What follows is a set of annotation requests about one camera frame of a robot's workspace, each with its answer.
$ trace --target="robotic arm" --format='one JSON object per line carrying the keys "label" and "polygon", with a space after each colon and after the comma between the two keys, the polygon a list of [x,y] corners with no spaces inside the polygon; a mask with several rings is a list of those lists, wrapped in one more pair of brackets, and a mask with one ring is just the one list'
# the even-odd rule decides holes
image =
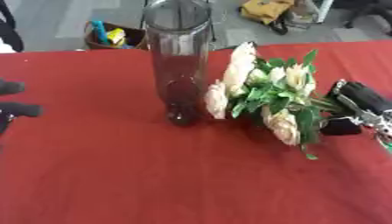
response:
{"label": "robotic arm", "polygon": [[392,143],[392,101],[359,82],[339,80],[327,97],[338,103],[345,112],[332,115],[321,130],[325,135],[361,133],[360,125],[373,128],[383,144]]}

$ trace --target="tiled floor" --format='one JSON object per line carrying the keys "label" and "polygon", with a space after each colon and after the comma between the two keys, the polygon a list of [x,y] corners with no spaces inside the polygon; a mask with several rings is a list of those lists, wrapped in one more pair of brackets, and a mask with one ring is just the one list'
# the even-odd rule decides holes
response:
{"label": "tiled floor", "polygon": [[[17,20],[17,30],[25,42],[26,51],[74,50],[85,48],[83,30],[86,21],[105,20],[111,23],[138,27],[144,0],[5,0]],[[389,29],[382,19],[361,17],[355,28],[342,28],[347,14],[332,10],[323,24],[315,24],[306,31],[295,30],[278,36],[258,23],[240,17],[236,11],[244,0],[213,0],[213,22],[218,41],[211,48],[218,49],[254,40],[259,45],[389,39]]]}

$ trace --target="basket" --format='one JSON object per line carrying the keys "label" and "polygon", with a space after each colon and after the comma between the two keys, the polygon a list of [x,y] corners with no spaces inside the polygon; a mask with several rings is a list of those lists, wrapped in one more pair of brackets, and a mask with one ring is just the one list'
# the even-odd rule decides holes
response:
{"label": "basket", "polygon": [[[111,23],[103,23],[106,32],[113,31],[116,28],[121,28],[125,31],[126,37],[128,37],[128,45],[134,46],[135,49],[147,50],[147,40],[145,37],[144,30],[133,29],[125,26],[120,26]],[[91,50],[96,49],[120,49],[118,47],[112,45],[102,45],[98,42],[98,38],[95,35],[95,32],[92,29],[91,21],[86,22],[86,26],[84,29],[85,32],[85,42],[88,48]]]}

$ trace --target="clear glass vase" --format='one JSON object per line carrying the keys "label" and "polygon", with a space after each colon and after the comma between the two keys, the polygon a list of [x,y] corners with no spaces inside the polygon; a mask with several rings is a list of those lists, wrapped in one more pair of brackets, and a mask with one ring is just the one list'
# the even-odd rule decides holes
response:
{"label": "clear glass vase", "polygon": [[194,123],[204,94],[210,9],[200,0],[157,0],[144,18],[167,117],[177,125]]}

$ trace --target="cream rose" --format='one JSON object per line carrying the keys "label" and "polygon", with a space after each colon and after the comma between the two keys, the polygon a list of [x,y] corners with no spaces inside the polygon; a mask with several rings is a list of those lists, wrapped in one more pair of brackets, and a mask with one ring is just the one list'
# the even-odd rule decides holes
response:
{"label": "cream rose", "polygon": [[286,69],[287,84],[297,91],[303,89],[306,84],[306,75],[308,73],[308,67],[302,67],[302,65],[299,64],[288,67]]}
{"label": "cream rose", "polygon": [[308,83],[304,85],[304,96],[308,97],[314,89],[316,89],[316,81],[311,76]]}
{"label": "cream rose", "polygon": [[269,80],[272,81],[272,83],[277,84],[285,75],[286,72],[283,67],[274,67],[269,72]]}
{"label": "cream rose", "polygon": [[231,62],[237,60],[255,61],[256,49],[252,42],[245,42],[237,46],[231,54]]}
{"label": "cream rose", "polygon": [[215,119],[225,119],[226,107],[228,106],[225,84],[217,80],[215,84],[209,86],[205,102],[206,110]]}
{"label": "cream rose", "polygon": [[251,84],[265,82],[268,79],[269,79],[269,77],[268,77],[268,75],[264,71],[262,71],[262,70],[260,70],[258,68],[255,68],[248,75],[248,78],[247,78],[246,82],[247,82],[247,84],[251,85]]}
{"label": "cream rose", "polygon": [[300,141],[300,133],[296,117],[290,114],[286,108],[272,115],[270,107],[262,107],[262,118],[265,125],[274,132],[274,135],[288,145],[297,145]]}
{"label": "cream rose", "polygon": [[249,73],[254,68],[253,62],[238,60],[236,63],[230,63],[223,75],[223,83],[225,83],[227,91],[231,95],[238,95]]}

